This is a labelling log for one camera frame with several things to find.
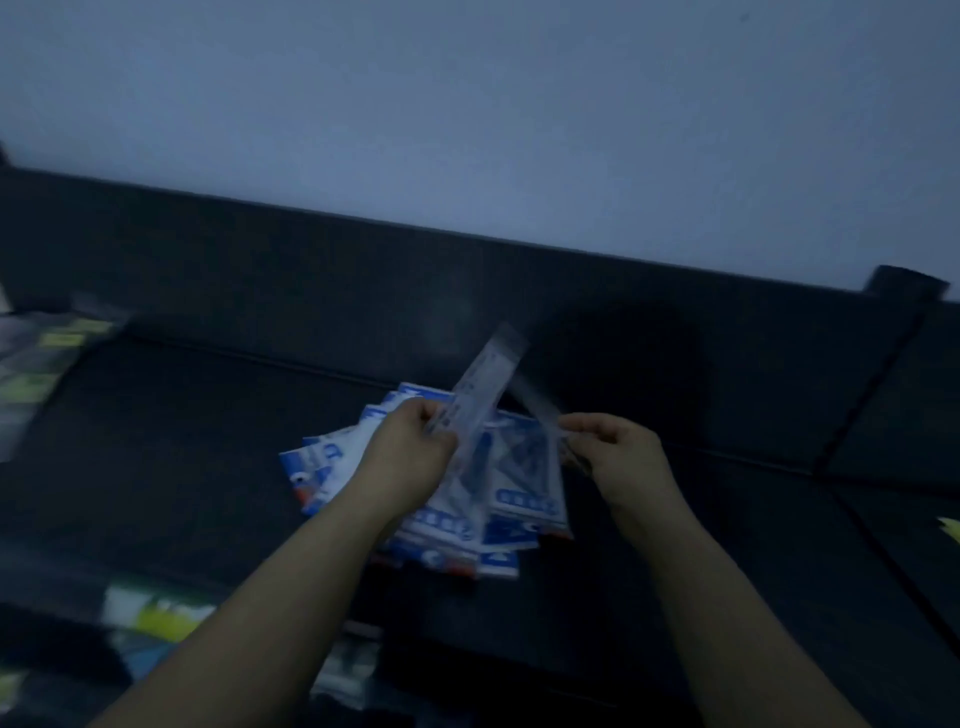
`right hand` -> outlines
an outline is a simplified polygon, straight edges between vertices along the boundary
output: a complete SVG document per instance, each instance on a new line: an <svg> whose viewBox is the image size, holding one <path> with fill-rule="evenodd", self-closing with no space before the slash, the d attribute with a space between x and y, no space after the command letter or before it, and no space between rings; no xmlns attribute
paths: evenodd
<svg viewBox="0 0 960 728"><path fill-rule="evenodd" d="M629 541L640 546L664 528L696 522L656 432L605 414L562 415L559 424L573 433L566 443L589 461L613 520Z"/></svg>

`finger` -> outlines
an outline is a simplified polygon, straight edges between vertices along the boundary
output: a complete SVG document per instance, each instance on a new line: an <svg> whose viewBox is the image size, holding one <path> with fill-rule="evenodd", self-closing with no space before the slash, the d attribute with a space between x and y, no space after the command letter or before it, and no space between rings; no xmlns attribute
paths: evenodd
<svg viewBox="0 0 960 728"><path fill-rule="evenodd" d="M429 405L433 403L434 402L428 402L423 397L411 397L409 400L401 402L394 412L404 420L429 420L430 417L432 417L433 410L430 410L431 414L427 414L427 411Z"/></svg>
<svg viewBox="0 0 960 728"><path fill-rule="evenodd" d="M566 438L566 446L581 457L586 457L591 465L604 456L604 454L613 447L605 443L593 434L576 434Z"/></svg>
<svg viewBox="0 0 960 728"><path fill-rule="evenodd" d="M420 412L420 416L425 420L429 420L434 415L436 415L440 408L444 406L444 403L437 400L423 400L423 409Z"/></svg>
<svg viewBox="0 0 960 728"><path fill-rule="evenodd" d="M557 424L570 432L585 432L597 435L607 442L618 442L623 435L639 427L630 420L599 412L574 412L561 415Z"/></svg>
<svg viewBox="0 0 960 728"><path fill-rule="evenodd" d="M442 432L434 432L429 439L433 447L437 449L437 453L442 457L444 465L450 462L450 458L457 450L459 442L457 434L450 430L443 430Z"/></svg>

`yellow printed pattern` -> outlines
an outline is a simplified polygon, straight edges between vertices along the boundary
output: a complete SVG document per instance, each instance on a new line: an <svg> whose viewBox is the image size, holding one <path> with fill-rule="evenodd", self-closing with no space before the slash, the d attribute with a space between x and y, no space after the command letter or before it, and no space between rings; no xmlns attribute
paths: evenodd
<svg viewBox="0 0 960 728"><path fill-rule="evenodd" d="M34 404L44 401L57 386L60 375L15 375L0 384L0 401Z"/></svg>
<svg viewBox="0 0 960 728"><path fill-rule="evenodd" d="M950 536L956 543L960 544L960 521L954 519L937 519L940 522L940 530Z"/></svg>
<svg viewBox="0 0 960 728"><path fill-rule="evenodd" d="M171 643L182 642L202 619L185 614L177 605L151 601L140 610L133 623L133 629Z"/></svg>
<svg viewBox="0 0 960 728"><path fill-rule="evenodd" d="M100 319L77 319L67 328L83 333L107 333L113 328L113 323Z"/></svg>
<svg viewBox="0 0 960 728"><path fill-rule="evenodd" d="M84 345L86 335L67 331L46 331L40 335L39 345L48 349L70 349Z"/></svg>

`dark sofa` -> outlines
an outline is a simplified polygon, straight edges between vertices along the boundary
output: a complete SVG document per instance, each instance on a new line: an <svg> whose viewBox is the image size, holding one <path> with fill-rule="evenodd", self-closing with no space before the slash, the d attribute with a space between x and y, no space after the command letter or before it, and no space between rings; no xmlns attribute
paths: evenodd
<svg viewBox="0 0 960 728"><path fill-rule="evenodd" d="M95 629L116 574L228 594L301 521L278 451L400 380L452 385L508 321L570 408L660 432L874 725L960 712L960 545L936 521L960 519L960 307L923 277L849 293L10 167L0 225L17 308L87 290L137 311L0 465L10 608ZM576 541L524 554L519 581L371 568L353 616L504 692L685 705L643 566L566 486Z"/></svg>

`left hand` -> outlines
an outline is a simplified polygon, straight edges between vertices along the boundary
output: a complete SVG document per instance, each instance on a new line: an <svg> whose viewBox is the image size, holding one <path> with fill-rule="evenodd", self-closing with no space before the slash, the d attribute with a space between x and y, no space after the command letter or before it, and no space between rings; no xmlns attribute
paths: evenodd
<svg viewBox="0 0 960 728"><path fill-rule="evenodd" d="M437 490L457 448L452 432L427 435L423 426L440 403L414 397L376 429L348 487L395 520L420 508Z"/></svg>

